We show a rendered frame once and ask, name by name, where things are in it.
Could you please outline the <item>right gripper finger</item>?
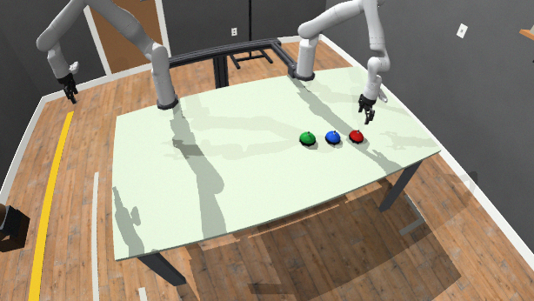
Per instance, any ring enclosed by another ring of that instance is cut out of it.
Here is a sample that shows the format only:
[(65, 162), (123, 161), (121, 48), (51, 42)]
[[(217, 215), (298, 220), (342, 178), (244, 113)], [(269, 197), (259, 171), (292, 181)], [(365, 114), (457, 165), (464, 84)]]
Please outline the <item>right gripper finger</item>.
[(74, 91), (74, 94), (76, 95), (78, 93), (78, 91), (77, 91), (76, 85), (74, 84), (75, 83), (74, 79), (72, 78), (70, 82), (73, 85), (73, 91)]
[(70, 101), (73, 103), (73, 104), (76, 104), (77, 103), (77, 100), (75, 99), (74, 95), (73, 95), (73, 88), (72, 88), (72, 83), (70, 83), (70, 87), (71, 87), (71, 91), (69, 89), (68, 86), (64, 87), (63, 91), (66, 95), (66, 97), (68, 98), (68, 100), (70, 99)]

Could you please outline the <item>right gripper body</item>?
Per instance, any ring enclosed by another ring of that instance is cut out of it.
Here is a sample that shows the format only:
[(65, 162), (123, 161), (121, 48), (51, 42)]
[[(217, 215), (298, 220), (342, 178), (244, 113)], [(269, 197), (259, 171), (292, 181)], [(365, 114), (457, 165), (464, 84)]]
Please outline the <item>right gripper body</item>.
[(57, 78), (57, 81), (58, 81), (60, 84), (64, 84), (64, 87), (68, 86), (69, 89), (71, 90), (71, 87), (70, 87), (70, 81), (71, 81), (72, 78), (73, 78), (72, 73), (69, 73), (69, 74), (68, 74), (67, 76), (65, 76), (65, 77)]

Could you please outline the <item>green bell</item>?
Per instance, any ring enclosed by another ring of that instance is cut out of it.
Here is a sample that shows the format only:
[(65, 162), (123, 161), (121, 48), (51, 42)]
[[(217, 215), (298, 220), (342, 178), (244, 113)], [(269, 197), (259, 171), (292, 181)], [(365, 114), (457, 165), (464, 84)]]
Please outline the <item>green bell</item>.
[(301, 134), (299, 142), (303, 145), (310, 147), (311, 145), (314, 145), (314, 143), (316, 142), (316, 138), (311, 132), (307, 131)]

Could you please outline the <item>blue dome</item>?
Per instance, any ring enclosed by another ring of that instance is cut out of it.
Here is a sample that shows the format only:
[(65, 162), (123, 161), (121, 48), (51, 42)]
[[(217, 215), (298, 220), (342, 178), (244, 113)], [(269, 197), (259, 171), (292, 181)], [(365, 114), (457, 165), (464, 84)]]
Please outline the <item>blue dome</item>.
[(341, 141), (341, 137), (340, 135), (334, 130), (332, 131), (329, 131), (326, 135), (325, 135), (325, 141), (328, 142), (328, 144), (333, 144), (333, 145), (336, 145), (336, 144), (339, 144), (340, 141)]

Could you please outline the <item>red bell dome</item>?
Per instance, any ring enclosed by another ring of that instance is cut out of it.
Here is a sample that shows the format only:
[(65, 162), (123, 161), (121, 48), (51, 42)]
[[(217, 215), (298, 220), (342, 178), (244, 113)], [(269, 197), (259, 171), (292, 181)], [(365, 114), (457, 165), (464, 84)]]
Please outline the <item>red bell dome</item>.
[(349, 135), (349, 139), (352, 143), (360, 144), (364, 141), (364, 136), (361, 131), (353, 130)]

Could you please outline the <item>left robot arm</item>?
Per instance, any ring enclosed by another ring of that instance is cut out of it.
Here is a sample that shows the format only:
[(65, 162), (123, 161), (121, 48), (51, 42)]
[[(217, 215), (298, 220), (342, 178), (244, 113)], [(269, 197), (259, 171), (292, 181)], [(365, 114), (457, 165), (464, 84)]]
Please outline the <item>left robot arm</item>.
[(302, 41), (299, 44), (297, 74), (301, 77), (312, 76), (320, 31), (339, 25), (364, 12), (369, 30), (370, 49), (375, 51), (379, 57), (372, 57), (368, 61), (368, 78), (363, 95), (370, 100), (376, 100), (379, 97), (387, 103), (388, 98), (380, 88), (382, 78), (377, 74), (388, 72), (390, 69), (390, 59), (385, 48), (384, 29), (377, 10), (377, 7), (383, 5), (384, 2), (385, 0), (353, 0), (340, 3), (317, 18), (301, 24), (298, 28), (298, 35)]

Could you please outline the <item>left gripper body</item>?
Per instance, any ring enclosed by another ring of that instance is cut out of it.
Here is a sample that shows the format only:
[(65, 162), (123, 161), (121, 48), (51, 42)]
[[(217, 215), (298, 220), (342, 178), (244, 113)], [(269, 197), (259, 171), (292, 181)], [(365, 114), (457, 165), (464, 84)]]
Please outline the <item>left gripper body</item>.
[(372, 108), (372, 106), (376, 103), (377, 99), (376, 100), (370, 100), (368, 98), (366, 98), (364, 95), (362, 95), (362, 100), (364, 102), (363, 104), (363, 108), (364, 106), (366, 105), (367, 106), (367, 111), (370, 111), (370, 108)]

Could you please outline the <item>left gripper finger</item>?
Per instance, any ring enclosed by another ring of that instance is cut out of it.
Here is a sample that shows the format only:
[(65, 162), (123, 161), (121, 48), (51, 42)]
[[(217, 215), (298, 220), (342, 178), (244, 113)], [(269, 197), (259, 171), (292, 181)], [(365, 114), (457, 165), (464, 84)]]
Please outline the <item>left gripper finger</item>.
[(364, 125), (367, 125), (367, 124), (369, 124), (369, 121), (373, 121), (373, 117), (375, 115), (375, 111), (372, 108), (370, 108), (369, 113), (367, 113), (367, 106), (366, 105), (364, 106), (364, 110), (365, 110), (365, 115), (366, 115), (366, 119), (364, 121)]
[[(364, 102), (363, 102), (363, 100), (362, 100), (362, 95), (363, 95), (363, 94), (360, 95), (360, 98), (359, 98), (359, 100), (358, 100), (358, 102), (359, 102), (359, 109), (358, 109), (358, 112), (359, 112), (359, 113), (361, 113), (361, 112), (363, 111), (363, 104), (364, 104)], [(361, 100), (362, 100), (362, 101), (361, 101)]]

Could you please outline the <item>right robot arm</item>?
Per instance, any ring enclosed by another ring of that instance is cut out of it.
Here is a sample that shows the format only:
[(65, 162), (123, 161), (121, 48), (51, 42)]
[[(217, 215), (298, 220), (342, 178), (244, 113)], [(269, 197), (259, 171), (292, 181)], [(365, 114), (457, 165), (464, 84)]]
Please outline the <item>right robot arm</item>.
[(56, 78), (78, 72), (79, 62), (73, 63), (70, 68), (66, 63), (59, 38), (77, 20), (87, 5), (103, 16), (127, 40), (135, 44), (151, 61), (153, 68), (151, 75), (159, 103), (161, 105), (173, 103), (175, 94), (170, 77), (170, 61), (167, 49), (153, 41), (131, 13), (118, 7), (111, 0), (71, 0), (37, 39), (37, 48), (40, 51), (49, 52), (47, 59)]

